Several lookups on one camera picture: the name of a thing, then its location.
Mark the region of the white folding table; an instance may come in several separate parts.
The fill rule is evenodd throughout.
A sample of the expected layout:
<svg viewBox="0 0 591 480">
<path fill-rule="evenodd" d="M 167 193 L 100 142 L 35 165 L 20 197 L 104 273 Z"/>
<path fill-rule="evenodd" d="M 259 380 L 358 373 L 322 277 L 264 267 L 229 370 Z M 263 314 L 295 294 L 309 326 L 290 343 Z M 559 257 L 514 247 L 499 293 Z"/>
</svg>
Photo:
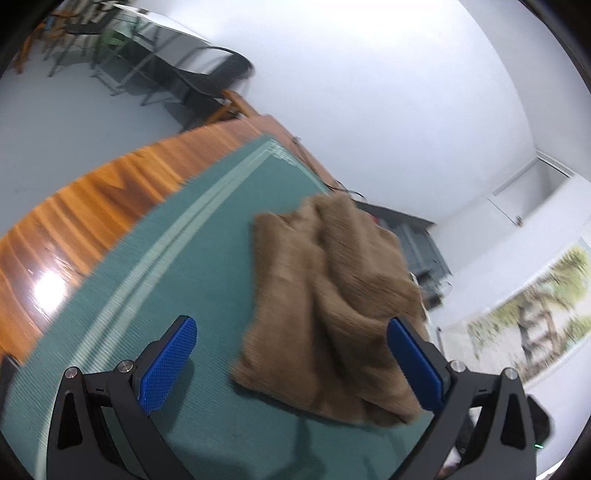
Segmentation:
<svg viewBox="0 0 591 480">
<path fill-rule="evenodd" d="M 176 40 L 188 39 L 197 46 L 207 46 L 209 41 L 204 35 L 186 27 L 182 23 L 166 15 L 145 8 L 124 5 L 117 2 L 113 5 L 117 14 L 118 26 L 113 34 L 118 43 L 105 52 L 93 70 L 92 77 L 98 79 L 109 90 L 111 96 L 120 95 L 127 83 L 156 56 Z M 130 60 L 133 46 L 139 45 L 146 50 L 145 55 L 128 66 L 126 73 L 119 80 L 110 74 L 112 65 L 119 66 L 123 61 Z"/>
</svg>

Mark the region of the white door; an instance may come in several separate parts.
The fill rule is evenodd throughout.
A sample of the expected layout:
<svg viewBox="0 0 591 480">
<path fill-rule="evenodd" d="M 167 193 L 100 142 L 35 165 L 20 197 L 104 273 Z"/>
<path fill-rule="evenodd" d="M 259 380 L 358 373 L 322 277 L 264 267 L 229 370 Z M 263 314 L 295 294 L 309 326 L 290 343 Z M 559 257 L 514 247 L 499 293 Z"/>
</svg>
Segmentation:
<svg viewBox="0 0 591 480">
<path fill-rule="evenodd" d="M 522 227 L 572 176 L 556 161 L 538 157 L 494 190 L 488 200 L 513 225 Z"/>
</svg>

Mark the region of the black metal chair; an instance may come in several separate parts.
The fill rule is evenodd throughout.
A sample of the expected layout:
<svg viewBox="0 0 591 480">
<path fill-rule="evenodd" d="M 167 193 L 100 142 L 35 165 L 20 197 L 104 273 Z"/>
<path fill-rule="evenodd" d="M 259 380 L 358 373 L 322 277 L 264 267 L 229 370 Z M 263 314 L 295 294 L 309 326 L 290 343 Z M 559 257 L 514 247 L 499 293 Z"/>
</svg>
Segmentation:
<svg viewBox="0 0 591 480">
<path fill-rule="evenodd" d="M 200 56 L 206 51 L 215 51 L 221 53 L 221 58 L 217 64 L 207 73 L 194 72 L 184 64 L 195 55 Z M 180 60 L 172 65 L 172 71 L 175 79 L 185 87 L 185 93 L 181 100 L 184 104 L 191 95 L 197 95 L 198 99 L 205 104 L 217 108 L 221 106 L 221 91 L 231 90 L 236 84 L 249 80 L 254 73 L 252 61 L 247 59 L 235 50 L 222 46 L 208 45 L 204 47 L 195 47 L 185 54 Z"/>
</svg>

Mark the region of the hanging scroll painting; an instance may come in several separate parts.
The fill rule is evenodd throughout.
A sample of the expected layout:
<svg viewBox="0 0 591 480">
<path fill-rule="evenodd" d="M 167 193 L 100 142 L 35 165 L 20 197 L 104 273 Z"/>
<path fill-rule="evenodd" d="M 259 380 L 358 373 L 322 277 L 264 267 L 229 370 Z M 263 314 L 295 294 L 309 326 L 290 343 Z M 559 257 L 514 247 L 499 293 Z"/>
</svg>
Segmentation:
<svg viewBox="0 0 591 480">
<path fill-rule="evenodd" d="M 539 377 L 590 337 L 590 244 L 579 239 L 514 296 L 437 334 L 472 371 Z"/>
</svg>

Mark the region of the grey stairs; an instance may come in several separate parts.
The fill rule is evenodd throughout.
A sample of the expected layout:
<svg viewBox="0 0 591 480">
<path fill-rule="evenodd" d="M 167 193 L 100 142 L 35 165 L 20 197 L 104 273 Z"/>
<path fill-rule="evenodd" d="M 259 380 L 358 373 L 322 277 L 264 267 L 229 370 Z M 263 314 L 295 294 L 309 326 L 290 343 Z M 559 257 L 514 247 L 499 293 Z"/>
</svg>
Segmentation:
<svg viewBox="0 0 591 480">
<path fill-rule="evenodd" d="M 434 223 L 361 201 L 356 201 L 356 206 L 398 237 L 409 270 L 417 277 L 419 285 L 430 295 L 441 295 L 443 281 L 451 271 L 429 233 Z"/>
</svg>

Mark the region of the brown fleece garment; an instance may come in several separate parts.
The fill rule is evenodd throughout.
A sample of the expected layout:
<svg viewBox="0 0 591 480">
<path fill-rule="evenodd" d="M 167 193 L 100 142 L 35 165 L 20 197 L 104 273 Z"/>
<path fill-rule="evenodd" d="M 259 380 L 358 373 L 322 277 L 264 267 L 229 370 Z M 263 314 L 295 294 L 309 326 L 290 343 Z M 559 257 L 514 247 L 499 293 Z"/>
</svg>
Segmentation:
<svg viewBox="0 0 591 480">
<path fill-rule="evenodd" d="M 344 194 L 252 223 L 256 302 L 231 377 L 298 410 L 391 427 L 422 411 L 391 354 L 389 321 L 426 315 L 398 237 Z"/>
</svg>

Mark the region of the green table mat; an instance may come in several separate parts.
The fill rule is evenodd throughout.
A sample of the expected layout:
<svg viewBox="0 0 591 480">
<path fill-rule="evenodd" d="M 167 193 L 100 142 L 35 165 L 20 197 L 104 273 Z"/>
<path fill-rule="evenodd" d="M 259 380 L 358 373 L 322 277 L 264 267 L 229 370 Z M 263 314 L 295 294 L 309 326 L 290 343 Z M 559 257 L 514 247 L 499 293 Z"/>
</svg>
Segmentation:
<svg viewBox="0 0 591 480">
<path fill-rule="evenodd" d="M 63 372 L 109 371 L 187 315 L 197 345 L 153 422 L 197 479 L 387 479 L 430 422 L 355 427 L 305 415 L 229 377 L 253 309 L 250 226 L 322 184 L 269 136 L 227 155 L 152 210 L 72 296 L 54 272 L 34 289 L 55 320 L 19 369 L 1 431 L 25 471 L 45 473 Z"/>
</svg>

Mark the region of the wooden bench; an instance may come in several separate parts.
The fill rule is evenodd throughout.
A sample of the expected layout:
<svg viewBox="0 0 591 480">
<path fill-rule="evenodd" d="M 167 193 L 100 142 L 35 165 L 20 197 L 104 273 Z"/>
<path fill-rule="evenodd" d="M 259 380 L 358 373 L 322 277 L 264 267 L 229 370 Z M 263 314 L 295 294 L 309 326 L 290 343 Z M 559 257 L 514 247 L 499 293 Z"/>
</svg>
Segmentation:
<svg viewBox="0 0 591 480">
<path fill-rule="evenodd" d="M 204 121 L 204 125 L 211 125 L 220 121 L 235 119 L 238 117 L 256 117 L 259 112 L 249 104 L 238 92 L 224 89 L 221 91 L 221 106 L 219 106 Z"/>
</svg>

